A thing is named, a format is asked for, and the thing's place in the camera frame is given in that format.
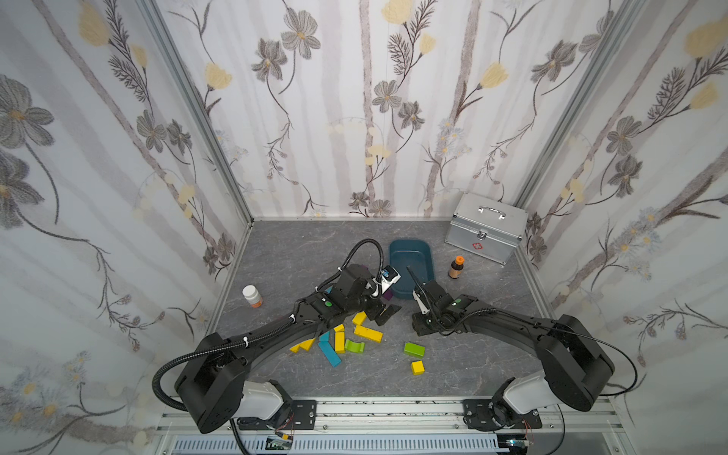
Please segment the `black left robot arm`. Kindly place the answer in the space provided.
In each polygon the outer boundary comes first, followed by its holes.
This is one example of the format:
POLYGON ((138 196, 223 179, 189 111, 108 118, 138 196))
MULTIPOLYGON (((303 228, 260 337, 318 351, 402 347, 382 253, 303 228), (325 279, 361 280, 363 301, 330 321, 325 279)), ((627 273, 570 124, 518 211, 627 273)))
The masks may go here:
POLYGON ((152 379, 153 393, 164 405, 185 411, 201 433, 218 430, 239 411, 246 380, 258 364, 286 347, 318 339, 360 312, 377 318, 384 294, 400 278, 385 264, 381 244, 365 238, 333 276, 295 301, 280 320, 227 339, 213 333, 193 352, 162 365, 152 379))

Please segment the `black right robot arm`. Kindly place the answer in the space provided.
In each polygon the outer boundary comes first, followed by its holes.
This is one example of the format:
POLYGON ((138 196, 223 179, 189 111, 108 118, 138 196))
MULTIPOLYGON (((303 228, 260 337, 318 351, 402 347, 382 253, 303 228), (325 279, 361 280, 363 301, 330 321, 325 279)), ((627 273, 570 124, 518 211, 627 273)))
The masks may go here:
POLYGON ((526 377, 507 379, 483 405, 465 405, 464 422, 472 430, 491 431, 512 428, 540 408, 565 405, 576 411, 590 411, 616 367, 606 347, 627 360, 633 371, 631 385, 639 384, 635 362, 616 346, 593 337, 582 322, 565 315, 553 318, 529 317, 470 295, 455 298, 435 280, 422 282, 408 267, 413 280, 413 297, 420 311, 413 315, 417 335, 449 337, 476 334, 494 337, 534 356, 540 370, 526 377))

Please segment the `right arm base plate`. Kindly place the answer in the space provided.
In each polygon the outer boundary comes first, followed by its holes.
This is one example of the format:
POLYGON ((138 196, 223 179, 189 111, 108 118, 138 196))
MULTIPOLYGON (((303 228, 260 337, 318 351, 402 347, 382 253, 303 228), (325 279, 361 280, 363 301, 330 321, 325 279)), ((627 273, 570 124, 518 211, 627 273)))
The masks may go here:
POLYGON ((470 430, 527 430, 543 427, 536 411, 518 414, 502 400, 466 399, 463 404, 463 420, 470 430))

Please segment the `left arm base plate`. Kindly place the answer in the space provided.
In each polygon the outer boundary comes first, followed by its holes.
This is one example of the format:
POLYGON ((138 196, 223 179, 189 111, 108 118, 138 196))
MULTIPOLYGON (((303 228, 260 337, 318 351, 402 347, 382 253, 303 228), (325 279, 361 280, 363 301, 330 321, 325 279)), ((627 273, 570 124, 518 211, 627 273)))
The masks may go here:
POLYGON ((284 403, 269 419, 254 417, 235 419, 239 430, 314 430, 317 420, 316 400, 293 400, 284 403))

